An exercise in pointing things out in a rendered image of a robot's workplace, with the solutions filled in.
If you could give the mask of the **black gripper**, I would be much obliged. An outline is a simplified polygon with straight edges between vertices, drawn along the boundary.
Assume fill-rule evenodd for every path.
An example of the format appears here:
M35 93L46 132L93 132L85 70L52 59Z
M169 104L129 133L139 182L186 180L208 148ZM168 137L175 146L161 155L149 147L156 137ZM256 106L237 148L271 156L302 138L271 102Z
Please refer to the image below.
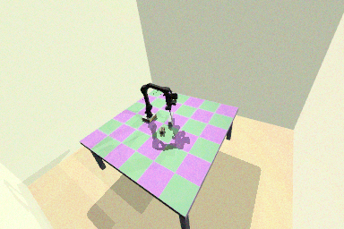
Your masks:
M170 100L166 100L166 107L165 107L165 110L171 110L171 107L172 107L172 105L170 105L170 101L171 101L171 99Z

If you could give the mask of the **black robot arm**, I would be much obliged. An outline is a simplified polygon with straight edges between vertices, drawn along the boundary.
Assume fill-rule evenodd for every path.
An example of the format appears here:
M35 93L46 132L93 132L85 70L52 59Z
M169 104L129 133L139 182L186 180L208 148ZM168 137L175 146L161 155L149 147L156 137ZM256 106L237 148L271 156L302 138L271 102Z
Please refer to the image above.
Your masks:
M147 93L149 88L161 91L162 93L164 93L163 96L165 96L166 100L171 99L170 105L173 105L173 106L176 105L176 100L178 98L178 95L177 95L177 93L172 93L173 91L169 87L161 87L161 86L158 86L158 85L155 85L152 83L143 85L141 87L141 93L144 96L144 100L145 100L145 104L146 104L146 111L144 112L147 115L146 117L151 118L153 116L153 114L151 112L151 109L153 108L153 106L150 104L148 93ZM174 100L172 100L172 99L174 99Z

